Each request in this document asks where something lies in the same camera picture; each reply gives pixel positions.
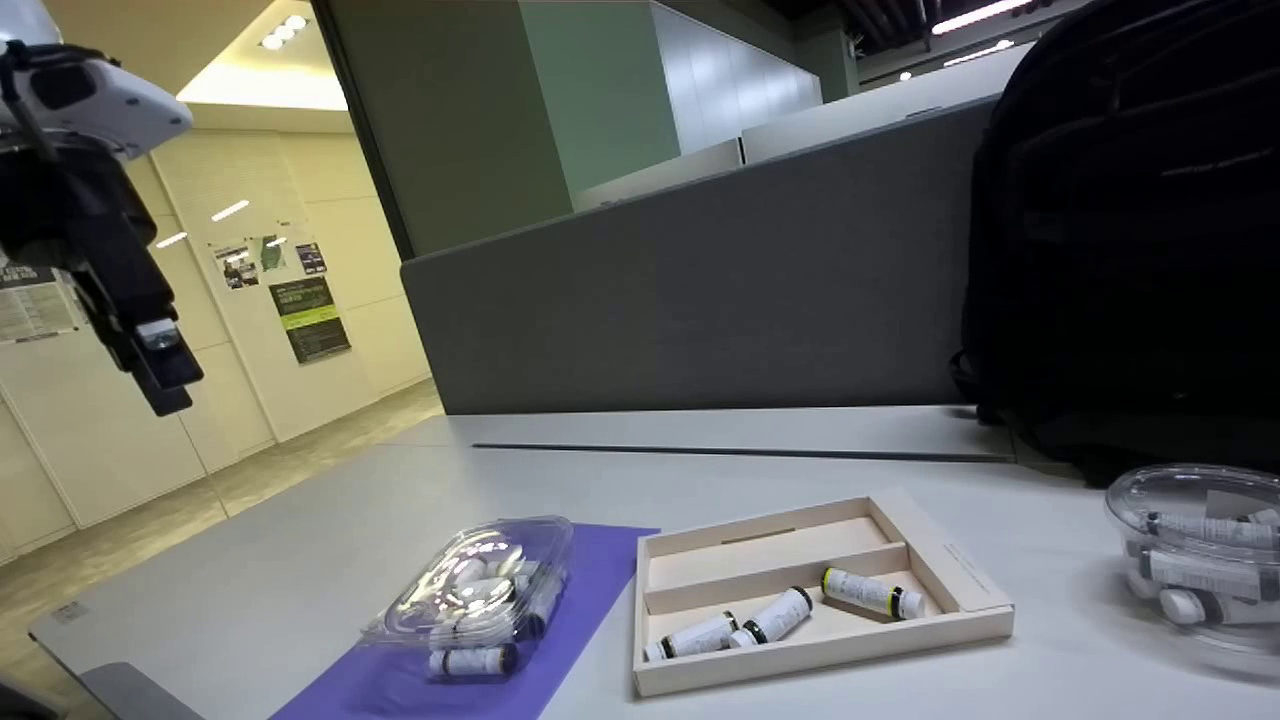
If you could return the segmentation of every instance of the wooden tray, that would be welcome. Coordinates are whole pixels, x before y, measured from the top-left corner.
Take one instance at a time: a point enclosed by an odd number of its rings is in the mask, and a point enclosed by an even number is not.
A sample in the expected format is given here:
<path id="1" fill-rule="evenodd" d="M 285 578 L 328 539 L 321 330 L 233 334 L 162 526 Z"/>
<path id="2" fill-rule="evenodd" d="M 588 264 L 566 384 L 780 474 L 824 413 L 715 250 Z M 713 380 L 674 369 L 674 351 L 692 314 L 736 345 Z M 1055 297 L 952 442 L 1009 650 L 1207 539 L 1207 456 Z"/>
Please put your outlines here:
<path id="1" fill-rule="evenodd" d="M 922 590 L 920 621 L 870 621 L 820 600 L 836 563 Z M 813 621 L 763 647 L 644 665 L 644 647 L 720 615 L 756 615 L 785 586 L 807 586 Z M 928 522 L 901 493 L 860 496 L 761 521 L 639 539 L 636 563 L 636 697 L 767 679 L 807 666 L 902 654 L 1012 635 L 1012 600 Z"/>

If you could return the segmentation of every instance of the black backpack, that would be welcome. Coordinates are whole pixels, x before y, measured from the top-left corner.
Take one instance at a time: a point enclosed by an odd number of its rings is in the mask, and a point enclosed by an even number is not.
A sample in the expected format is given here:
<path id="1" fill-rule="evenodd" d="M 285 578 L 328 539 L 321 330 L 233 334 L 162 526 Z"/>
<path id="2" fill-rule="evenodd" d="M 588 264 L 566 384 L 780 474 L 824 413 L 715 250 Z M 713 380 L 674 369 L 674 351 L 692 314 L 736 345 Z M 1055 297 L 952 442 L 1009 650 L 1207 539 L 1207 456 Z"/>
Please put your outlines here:
<path id="1" fill-rule="evenodd" d="M 1280 0 L 1096 0 L 994 104 L 961 387 L 1093 484 L 1280 461 Z"/>

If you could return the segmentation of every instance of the clear plastic container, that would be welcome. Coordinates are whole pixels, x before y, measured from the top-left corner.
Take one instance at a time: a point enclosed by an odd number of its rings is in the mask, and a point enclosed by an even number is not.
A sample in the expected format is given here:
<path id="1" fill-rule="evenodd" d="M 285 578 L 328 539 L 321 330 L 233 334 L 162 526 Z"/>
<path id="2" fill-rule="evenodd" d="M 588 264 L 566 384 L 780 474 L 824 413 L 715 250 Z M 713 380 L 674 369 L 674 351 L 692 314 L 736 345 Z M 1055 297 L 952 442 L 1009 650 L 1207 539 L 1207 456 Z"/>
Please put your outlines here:
<path id="1" fill-rule="evenodd" d="M 566 583 L 573 522 L 558 514 L 497 521 L 458 532 L 397 595 L 378 635 L 424 647 L 500 647 L 540 639 Z"/>
<path id="2" fill-rule="evenodd" d="M 1280 474 L 1135 467 L 1108 486 L 1125 578 L 1221 672 L 1280 674 Z"/>

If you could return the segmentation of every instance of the cubicle divider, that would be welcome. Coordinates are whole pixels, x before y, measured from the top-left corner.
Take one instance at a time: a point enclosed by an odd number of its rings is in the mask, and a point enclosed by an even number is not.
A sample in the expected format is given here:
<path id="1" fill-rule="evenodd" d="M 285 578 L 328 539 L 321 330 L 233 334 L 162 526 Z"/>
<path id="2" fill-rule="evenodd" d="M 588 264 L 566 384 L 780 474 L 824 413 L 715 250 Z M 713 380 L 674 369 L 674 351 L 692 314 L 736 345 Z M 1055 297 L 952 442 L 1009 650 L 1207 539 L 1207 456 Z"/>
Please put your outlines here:
<path id="1" fill-rule="evenodd" d="M 986 104 L 404 264 L 449 413 L 942 405 Z"/>

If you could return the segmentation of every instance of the ceiling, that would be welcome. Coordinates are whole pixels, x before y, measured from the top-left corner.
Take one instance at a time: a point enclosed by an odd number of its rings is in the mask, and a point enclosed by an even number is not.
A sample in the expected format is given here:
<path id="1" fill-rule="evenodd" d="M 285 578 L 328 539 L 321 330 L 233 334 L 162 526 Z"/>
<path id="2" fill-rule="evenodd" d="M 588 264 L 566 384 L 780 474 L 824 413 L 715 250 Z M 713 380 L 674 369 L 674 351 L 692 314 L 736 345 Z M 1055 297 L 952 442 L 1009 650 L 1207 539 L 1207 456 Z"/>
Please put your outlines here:
<path id="1" fill-rule="evenodd" d="M 968 7 L 992 4 L 992 0 L 763 0 L 786 18 L 838 7 L 848 39 L 860 44 L 860 50 L 889 50 L 902 44 L 920 44 L 930 35 L 930 24 L 942 16 L 961 16 Z"/>
<path id="2" fill-rule="evenodd" d="M 176 98 L 346 110 L 308 0 L 273 0 Z"/>
<path id="3" fill-rule="evenodd" d="M 69 44 L 99 49 L 115 56 L 129 73 L 181 92 L 198 75 L 223 49 L 253 28 L 273 0 L 44 0 Z M 346 132 L 345 110 L 293 110 L 293 107 L 217 107 L 193 104 L 194 129 L 236 129 L 236 132 Z"/>

